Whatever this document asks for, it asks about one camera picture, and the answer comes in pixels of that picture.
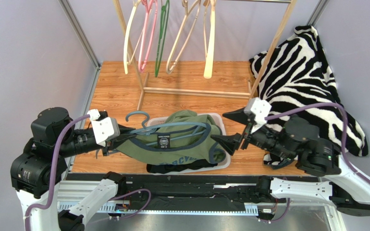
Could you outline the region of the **black top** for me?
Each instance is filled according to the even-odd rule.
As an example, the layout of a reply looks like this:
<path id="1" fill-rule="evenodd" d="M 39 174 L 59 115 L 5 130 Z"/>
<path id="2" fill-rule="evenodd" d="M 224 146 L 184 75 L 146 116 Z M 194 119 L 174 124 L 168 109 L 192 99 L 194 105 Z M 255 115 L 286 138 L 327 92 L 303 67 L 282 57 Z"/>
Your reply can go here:
<path id="1" fill-rule="evenodd" d="M 209 163 L 205 159 L 196 160 L 189 164 L 180 164 L 180 165 L 170 165 L 170 164 L 163 164 L 163 165 L 146 165 L 146 170 L 148 173 L 153 174 L 168 174 L 168 173 L 177 173 L 182 172 L 184 170 L 199 170 L 202 168 L 212 168 L 216 167 L 218 164 Z"/>

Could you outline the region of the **teal plastic hanger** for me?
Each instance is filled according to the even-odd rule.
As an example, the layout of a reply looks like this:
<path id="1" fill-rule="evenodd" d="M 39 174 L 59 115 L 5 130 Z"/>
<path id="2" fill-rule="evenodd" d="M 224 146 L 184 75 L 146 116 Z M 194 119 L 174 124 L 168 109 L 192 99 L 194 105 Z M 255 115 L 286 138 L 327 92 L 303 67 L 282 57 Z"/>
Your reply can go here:
<path id="1" fill-rule="evenodd" d="M 120 126 L 119 130 L 119 136 L 117 138 L 122 138 L 122 135 L 142 135 L 142 136 L 150 136 L 152 134 L 168 134 L 168 133 L 174 133 L 174 132 L 184 132 L 185 129 L 191 129 L 193 133 L 190 135 L 183 135 L 176 137 L 175 139 L 182 139 L 185 137 L 190 137 L 194 135 L 199 135 L 200 133 L 203 133 L 201 131 L 201 128 L 209 129 L 211 125 L 207 123 L 200 123 L 200 122 L 174 122 L 174 123 L 162 123 L 157 124 L 153 126 L 146 126 L 146 123 L 150 120 L 150 115 L 146 113 L 145 111 L 133 111 L 128 113 L 125 116 L 126 122 L 129 121 L 129 118 L 133 115 L 144 115 L 146 118 L 142 121 L 142 128 L 139 129 L 131 129 L 129 128 L 129 131 L 123 132 L 122 126 Z"/>

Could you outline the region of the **cream plastic hanger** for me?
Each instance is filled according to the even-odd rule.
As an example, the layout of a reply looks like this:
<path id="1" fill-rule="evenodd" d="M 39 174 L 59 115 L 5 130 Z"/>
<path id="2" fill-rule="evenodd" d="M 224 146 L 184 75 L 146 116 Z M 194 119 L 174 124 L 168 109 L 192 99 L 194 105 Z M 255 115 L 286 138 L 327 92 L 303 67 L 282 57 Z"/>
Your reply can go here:
<path id="1" fill-rule="evenodd" d="M 128 66 L 132 64 L 135 52 L 137 49 L 137 46 L 135 48 L 132 47 L 131 39 L 130 39 L 130 32 L 131 32 L 131 27 L 133 23 L 134 16 L 136 14 L 138 6 L 142 3 L 141 0 L 134 0 L 133 1 L 133 8 L 126 26 L 126 31 L 125 31 L 125 38 L 124 38 L 124 57 L 123 57 L 123 66 L 124 66 L 124 73 L 128 74 Z"/>

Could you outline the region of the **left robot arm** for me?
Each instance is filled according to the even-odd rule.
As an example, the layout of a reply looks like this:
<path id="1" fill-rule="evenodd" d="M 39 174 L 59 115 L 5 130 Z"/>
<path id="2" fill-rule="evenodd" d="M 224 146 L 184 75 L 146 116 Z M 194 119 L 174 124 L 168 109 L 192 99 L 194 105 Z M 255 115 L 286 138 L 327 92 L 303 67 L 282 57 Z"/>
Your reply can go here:
<path id="1" fill-rule="evenodd" d="M 134 138 L 132 128 L 119 125 L 106 111 L 94 109 L 72 119 L 65 108 L 53 107 L 39 113 L 31 130 L 32 138 L 10 169 L 27 231 L 83 231 L 105 203 L 126 194 L 126 177 L 110 171 L 76 205 L 57 208 L 66 159 L 97 150 L 107 154 Z"/>

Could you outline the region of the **olive green tank top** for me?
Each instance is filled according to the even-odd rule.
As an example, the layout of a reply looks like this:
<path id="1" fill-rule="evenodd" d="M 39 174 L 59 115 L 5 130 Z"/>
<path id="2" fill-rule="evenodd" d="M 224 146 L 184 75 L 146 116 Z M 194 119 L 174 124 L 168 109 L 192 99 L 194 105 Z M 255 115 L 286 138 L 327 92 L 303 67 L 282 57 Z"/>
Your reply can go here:
<path id="1" fill-rule="evenodd" d="M 200 159 L 219 164 L 225 159 L 226 151 L 211 138 L 211 135 L 221 135 L 222 131 L 210 115 L 198 115 L 191 110 L 182 110 L 171 114 L 165 123 L 174 122 L 200 122 L 211 127 L 201 128 L 203 133 L 182 139 L 175 138 L 190 135 L 193 131 L 185 129 L 184 132 L 173 134 L 137 135 L 123 143 L 118 148 L 119 153 L 151 165 L 189 164 Z"/>

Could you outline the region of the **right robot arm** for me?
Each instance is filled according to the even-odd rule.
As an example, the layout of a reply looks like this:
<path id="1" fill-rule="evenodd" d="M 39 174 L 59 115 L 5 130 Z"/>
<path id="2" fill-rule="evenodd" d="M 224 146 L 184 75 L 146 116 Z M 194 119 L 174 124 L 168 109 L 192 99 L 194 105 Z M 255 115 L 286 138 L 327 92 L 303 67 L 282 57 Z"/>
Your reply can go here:
<path id="1" fill-rule="evenodd" d="M 252 144 L 284 160 L 296 159 L 296 167 L 303 172 L 321 177 L 321 182 L 284 180 L 261 176 L 255 186 L 254 196 L 259 202 L 276 199 L 303 199 L 333 205 L 344 214 L 370 216 L 370 176 L 348 162 L 343 150 L 319 137 L 316 126 L 290 110 L 290 119 L 280 132 L 266 127 L 270 105 L 258 103 L 224 117 L 245 125 L 242 134 L 212 135 L 229 154 L 246 149 Z"/>

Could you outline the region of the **pink plastic hanger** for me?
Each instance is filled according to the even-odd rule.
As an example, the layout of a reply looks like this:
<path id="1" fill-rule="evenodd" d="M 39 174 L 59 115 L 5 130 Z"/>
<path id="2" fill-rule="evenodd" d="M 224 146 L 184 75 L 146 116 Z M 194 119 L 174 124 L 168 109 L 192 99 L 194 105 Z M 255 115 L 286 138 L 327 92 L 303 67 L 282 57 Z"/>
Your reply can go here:
<path id="1" fill-rule="evenodd" d="M 159 4 L 157 0 L 142 0 L 141 3 L 145 7 L 145 19 L 140 38 L 138 62 L 140 73 L 144 72 L 148 62 L 159 12 Z"/>

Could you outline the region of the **green plastic hanger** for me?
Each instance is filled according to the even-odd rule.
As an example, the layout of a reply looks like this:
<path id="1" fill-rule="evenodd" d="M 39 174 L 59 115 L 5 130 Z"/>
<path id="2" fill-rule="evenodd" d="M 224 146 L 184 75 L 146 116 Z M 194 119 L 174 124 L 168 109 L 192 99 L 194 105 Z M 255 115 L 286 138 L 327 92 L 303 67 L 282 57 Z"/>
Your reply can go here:
<path id="1" fill-rule="evenodd" d="M 170 12 L 170 0 L 166 0 L 165 3 L 161 7 L 159 39 L 158 39 L 158 48 L 157 48 L 157 56 L 156 56 L 155 72 L 154 72 L 155 77 L 158 77 L 159 75 L 159 70 L 160 70 L 160 66 L 162 62 L 162 55 L 163 55 L 163 50 L 164 50 L 165 38 L 166 38 L 169 12 Z"/>

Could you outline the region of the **light wooden hanger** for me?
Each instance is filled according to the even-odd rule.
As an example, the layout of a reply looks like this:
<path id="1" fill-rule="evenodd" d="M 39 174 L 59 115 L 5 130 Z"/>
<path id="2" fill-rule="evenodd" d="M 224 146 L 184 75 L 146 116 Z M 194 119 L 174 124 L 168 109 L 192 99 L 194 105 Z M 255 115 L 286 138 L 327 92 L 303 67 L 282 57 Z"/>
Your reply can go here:
<path id="1" fill-rule="evenodd" d="M 204 51 L 205 51 L 205 67 L 204 78 L 210 79 L 213 73 L 213 58 L 214 58 L 214 44 L 215 44 L 215 0 L 206 0 L 203 3 L 204 10 Z"/>

